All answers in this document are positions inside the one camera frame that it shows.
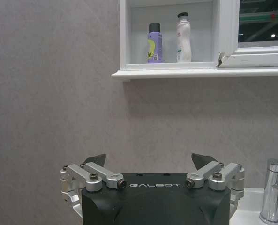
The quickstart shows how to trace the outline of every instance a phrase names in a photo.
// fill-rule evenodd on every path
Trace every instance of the hex screw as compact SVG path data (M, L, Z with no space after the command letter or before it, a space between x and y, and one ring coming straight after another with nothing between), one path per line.
M221 180L222 174L220 172L215 172L215 173L213 173L213 178L215 178L217 180Z
M97 173L91 173L89 176L89 179L92 181L98 180L98 174Z
M124 189L127 183L124 179L121 179L117 182L117 189Z
M193 180L191 180L191 179L186 180L186 187L188 189L192 189L194 186L195 186L195 182Z

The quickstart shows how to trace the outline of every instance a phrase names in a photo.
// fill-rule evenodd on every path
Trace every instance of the purple spray can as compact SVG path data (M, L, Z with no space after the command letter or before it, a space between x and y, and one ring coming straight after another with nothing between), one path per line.
M161 25L157 22L149 24L148 44L148 63L162 63Z

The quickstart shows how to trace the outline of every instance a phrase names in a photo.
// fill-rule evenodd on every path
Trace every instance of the wall shelf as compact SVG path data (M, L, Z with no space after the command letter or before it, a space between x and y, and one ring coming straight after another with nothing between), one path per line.
M120 0L120 70L112 78L278 76L278 47L238 44L239 10L239 0ZM176 63L177 14L184 11L191 21L192 62ZM154 22L163 34L161 64L147 64Z
M192 77L252 77L278 76L278 67L168 69L168 70L120 70L112 78L122 81L130 79L192 78Z

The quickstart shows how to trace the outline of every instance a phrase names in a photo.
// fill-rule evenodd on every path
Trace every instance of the white sink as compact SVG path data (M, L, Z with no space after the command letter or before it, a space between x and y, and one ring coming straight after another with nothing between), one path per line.
M246 188L244 198L239 201L239 206L230 220L230 225L266 225L259 214L263 203L263 189Z

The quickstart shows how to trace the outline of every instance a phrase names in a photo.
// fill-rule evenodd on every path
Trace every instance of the chrome faucet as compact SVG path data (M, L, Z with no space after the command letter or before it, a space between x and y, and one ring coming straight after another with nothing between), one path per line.
M260 219L269 225L278 225L278 160L269 159Z

